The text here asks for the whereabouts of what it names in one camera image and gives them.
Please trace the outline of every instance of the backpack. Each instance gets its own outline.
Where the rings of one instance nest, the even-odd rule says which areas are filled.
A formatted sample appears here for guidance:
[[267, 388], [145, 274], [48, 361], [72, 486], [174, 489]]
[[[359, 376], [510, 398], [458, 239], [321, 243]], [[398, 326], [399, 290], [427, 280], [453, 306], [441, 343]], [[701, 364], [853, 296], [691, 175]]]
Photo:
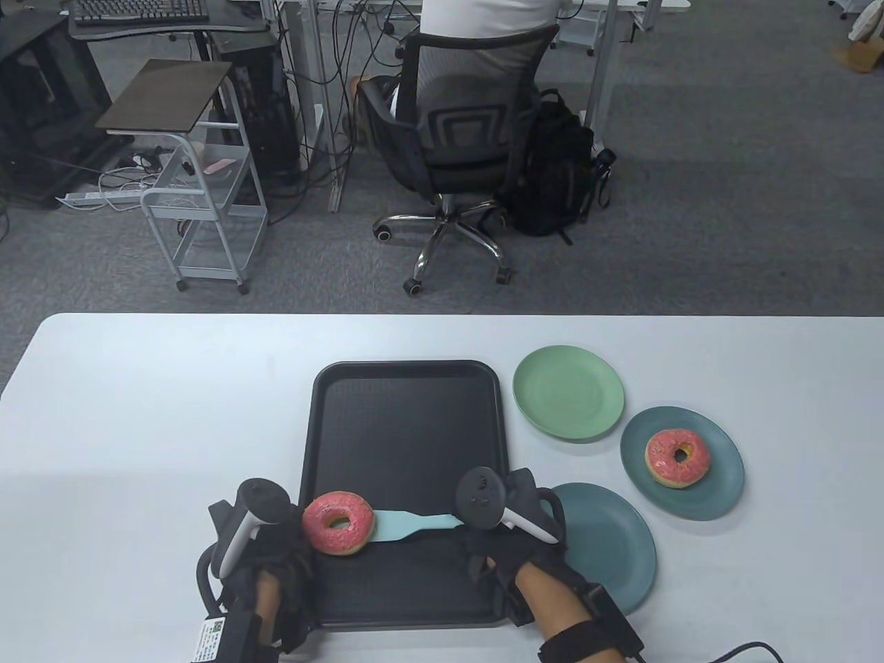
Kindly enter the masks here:
[[541, 99], [555, 95], [555, 101], [541, 101], [540, 112], [528, 138], [525, 165], [518, 185], [499, 195], [507, 211], [507, 222], [532, 237], [555, 232], [573, 244], [564, 229], [585, 223], [598, 188], [598, 203], [617, 156], [605, 149], [592, 157], [592, 130], [580, 124], [556, 89], [544, 90]]

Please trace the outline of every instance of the cardboard box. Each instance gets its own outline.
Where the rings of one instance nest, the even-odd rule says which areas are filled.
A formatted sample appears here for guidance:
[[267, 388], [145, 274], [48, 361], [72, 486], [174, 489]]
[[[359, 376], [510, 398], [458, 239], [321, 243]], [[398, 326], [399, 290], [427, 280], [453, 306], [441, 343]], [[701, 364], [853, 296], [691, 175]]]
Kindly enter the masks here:
[[884, 56], [884, 39], [870, 37], [868, 42], [854, 42], [850, 47], [836, 53], [835, 57], [849, 69], [859, 73], [869, 73]]

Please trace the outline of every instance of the black mesh chair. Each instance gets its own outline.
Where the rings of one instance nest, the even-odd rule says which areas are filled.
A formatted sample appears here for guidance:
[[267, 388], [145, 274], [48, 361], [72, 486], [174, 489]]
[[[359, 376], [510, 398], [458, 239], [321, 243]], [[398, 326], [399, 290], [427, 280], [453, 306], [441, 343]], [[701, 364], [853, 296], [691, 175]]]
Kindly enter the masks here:
[[433, 217], [401, 214], [374, 224], [375, 237], [387, 241], [393, 222], [435, 222], [404, 284], [408, 294], [421, 292], [423, 273], [449, 227], [485, 247], [497, 261], [497, 282], [509, 282], [511, 271], [500, 247], [463, 220], [497, 203], [460, 208], [455, 196], [494, 194], [515, 184], [540, 108], [534, 74], [558, 30], [549, 26], [495, 39], [410, 35], [404, 42], [395, 117], [384, 92], [396, 80], [376, 77], [359, 84], [371, 138], [387, 168], [401, 185], [436, 204]]

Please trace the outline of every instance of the teal plate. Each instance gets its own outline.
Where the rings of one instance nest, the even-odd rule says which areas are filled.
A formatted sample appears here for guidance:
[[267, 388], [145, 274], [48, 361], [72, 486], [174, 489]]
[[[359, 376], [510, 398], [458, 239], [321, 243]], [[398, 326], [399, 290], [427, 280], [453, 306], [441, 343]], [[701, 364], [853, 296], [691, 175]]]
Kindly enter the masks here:
[[605, 585], [614, 603], [634, 612], [651, 593], [657, 548], [642, 516], [616, 492], [595, 484], [552, 489], [568, 523], [565, 561], [591, 583]]
[[[709, 447], [713, 464], [702, 479], [687, 488], [667, 488], [654, 481], [644, 462], [644, 449], [660, 431], [684, 428], [696, 432]], [[743, 458], [728, 434], [696, 412], [674, 406], [646, 409], [632, 417], [620, 442], [620, 456], [636, 488], [661, 509], [692, 521], [721, 518], [740, 500], [745, 483]]]

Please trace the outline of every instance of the glove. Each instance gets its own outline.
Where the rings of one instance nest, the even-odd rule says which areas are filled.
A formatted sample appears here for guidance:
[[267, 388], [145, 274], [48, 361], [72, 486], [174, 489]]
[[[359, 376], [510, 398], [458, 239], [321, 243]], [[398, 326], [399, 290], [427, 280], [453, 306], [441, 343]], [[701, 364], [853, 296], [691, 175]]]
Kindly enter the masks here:
[[222, 581], [220, 600], [228, 611], [255, 610], [255, 584], [261, 570], [279, 580], [282, 602], [273, 641], [282, 640], [283, 652], [289, 653], [316, 628], [313, 549], [301, 530], [297, 506], [292, 505], [291, 516], [279, 525], [262, 526], [257, 537], [248, 542], [236, 568]]
[[[544, 499], [558, 501], [552, 491], [544, 490]], [[562, 528], [564, 510], [561, 503], [553, 506], [553, 513]], [[515, 586], [515, 576], [529, 562], [570, 587], [578, 597], [585, 596], [590, 584], [565, 561], [567, 542], [547, 544], [519, 528], [509, 529], [498, 525], [493, 530], [461, 525], [454, 531], [455, 537], [470, 555], [468, 570], [470, 579], [479, 593], [490, 601], [494, 611], [507, 617], [516, 626], [534, 621], [527, 601]], [[487, 560], [494, 561], [491, 568]]]

